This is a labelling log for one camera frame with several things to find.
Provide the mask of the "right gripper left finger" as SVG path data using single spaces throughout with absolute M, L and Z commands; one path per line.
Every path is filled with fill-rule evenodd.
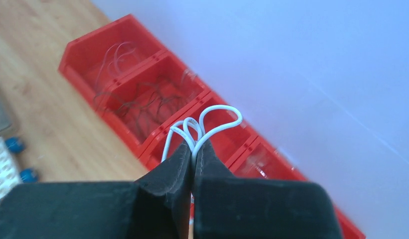
M 191 150 L 135 181 L 27 183 L 0 202 L 0 239 L 186 239 Z

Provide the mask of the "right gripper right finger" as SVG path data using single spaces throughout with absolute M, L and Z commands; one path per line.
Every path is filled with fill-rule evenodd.
M 207 140 L 196 158 L 196 239 L 340 239 L 327 192 L 308 181 L 235 176 Z

